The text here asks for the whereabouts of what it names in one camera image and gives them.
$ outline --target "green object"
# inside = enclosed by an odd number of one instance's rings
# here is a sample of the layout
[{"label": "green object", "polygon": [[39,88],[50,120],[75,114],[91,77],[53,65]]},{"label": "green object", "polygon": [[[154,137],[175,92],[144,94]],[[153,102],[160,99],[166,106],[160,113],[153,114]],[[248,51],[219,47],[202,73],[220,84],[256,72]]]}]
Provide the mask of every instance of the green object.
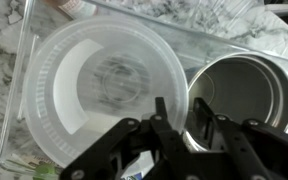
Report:
[{"label": "green object", "polygon": [[[37,174],[56,174],[54,165],[51,164],[42,164],[35,168]],[[44,178],[33,177],[33,180],[46,180]]]}]

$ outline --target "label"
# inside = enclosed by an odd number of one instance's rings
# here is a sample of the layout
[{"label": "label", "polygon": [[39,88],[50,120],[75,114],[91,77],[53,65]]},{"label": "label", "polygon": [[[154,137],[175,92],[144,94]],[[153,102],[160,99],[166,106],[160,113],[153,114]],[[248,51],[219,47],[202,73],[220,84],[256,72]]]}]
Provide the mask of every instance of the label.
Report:
[{"label": "label", "polygon": [[138,174],[136,174],[134,176],[129,176],[129,177],[122,178],[121,180],[142,180],[142,174],[138,173]]},{"label": "label", "polygon": [[17,155],[13,153],[11,158],[9,158],[9,161],[33,170],[43,165],[49,165],[54,168],[56,174],[60,174],[63,170],[63,168],[61,168],[50,159],[34,155]]},{"label": "label", "polygon": [[82,0],[69,0],[59,8],[73,19],[90,17],[96,13],[97,9],[95,5]]}]

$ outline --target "white plastic lid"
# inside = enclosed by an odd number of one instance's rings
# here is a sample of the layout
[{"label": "white plastic lid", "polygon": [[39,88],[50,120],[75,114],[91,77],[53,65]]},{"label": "white plastic lid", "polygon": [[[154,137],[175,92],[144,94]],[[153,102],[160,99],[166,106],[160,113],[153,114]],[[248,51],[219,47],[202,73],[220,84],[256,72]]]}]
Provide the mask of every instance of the white plastic lid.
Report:
[{"label": "white plastic lid", "polygon": [[[164,97],[170,124],[182,131],[187,92],[177,56],[155,32],[126,19],[92,17],[41,45],[26,75],[24,111],[35,141],[65,167],[122,118],[154,113],[155,97]],[[146,159],[127,174],[151,166]]]}]

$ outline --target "gray marble surface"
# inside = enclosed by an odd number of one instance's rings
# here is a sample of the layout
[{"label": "gray marble surface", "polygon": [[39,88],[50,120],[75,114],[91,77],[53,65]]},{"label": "gray marble surface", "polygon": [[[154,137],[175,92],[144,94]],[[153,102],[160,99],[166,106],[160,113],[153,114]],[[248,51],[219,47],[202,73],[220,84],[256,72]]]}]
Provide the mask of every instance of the gray marble surface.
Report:
[{"label": "gray marble surface", "polygon": [[[0,0],[0,133],[21,32],[24,1]],[[130,2],[123,1],[123,3],[126,3],[130,7]],[[135,7],[133,8],[134,10],[139,10],[136,8],[143,8],[144,6],[141,7],[141,5],[138,5],[132,7]],[[150,14],[156,7],[159,7],[162,13],[156,14],[155,12]],[[195,14],[198,21],[193,23],[187,22],[185,20],[187,14],[180,10],[178,10],[180,18],[174,19],[174,16],[171,16],[169,13],[163,13],[167,10],[165,6],[160,6],[157,3],[156,7],[145,6],[144,10],[146,12],[144,13],[166,21],[182,23],[188,27],[215,34],[248,45],[254,49],[271,51],[288,58],[288,26],[273,13],[265,11],[263,7],[252,8],[247,13],[236,16],[234,21],[229,20],[226,16],[214,14],[212,9],[208,9],[204,11],[204,14]],[[205,13],[212,14],[212,18],[205,18]],[[0,169],[0,180],[10,179],[31,178],[19,177]]]}]

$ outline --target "open can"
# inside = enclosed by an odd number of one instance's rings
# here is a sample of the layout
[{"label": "open can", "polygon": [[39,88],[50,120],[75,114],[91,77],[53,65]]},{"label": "open can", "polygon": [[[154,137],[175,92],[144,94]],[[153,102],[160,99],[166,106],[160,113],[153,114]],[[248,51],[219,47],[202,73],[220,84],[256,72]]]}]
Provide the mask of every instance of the open can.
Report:
[{"label": "open can", "polygon": [[[257,119],[288,133],[288,73],[256,53],[221,57],[202,68],[186,70],[189,110],[201,97],[216,114],[241,124]],[[187,118],[183,138],[190,150],[206,150],[198,119]]]}]

